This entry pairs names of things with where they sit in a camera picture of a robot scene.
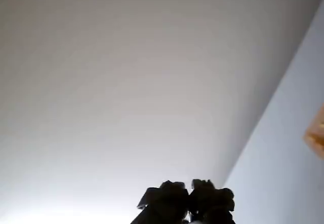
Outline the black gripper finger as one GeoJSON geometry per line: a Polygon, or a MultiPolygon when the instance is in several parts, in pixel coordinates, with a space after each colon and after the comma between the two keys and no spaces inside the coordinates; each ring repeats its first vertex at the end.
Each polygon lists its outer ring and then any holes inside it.
{"type": "Polygon", "coordinates": [[[147,188],[137,205],[141,212],[131,224],[189,223],[188,197],[183,182],[166,181],[158,188],[147,188]]]}
{"type": "Polygon", "coordinates": [[[190,223],[235,224],[234,207],[231,189],[217,189],[210,180],[192,180],[188,207],[190,223]]]}

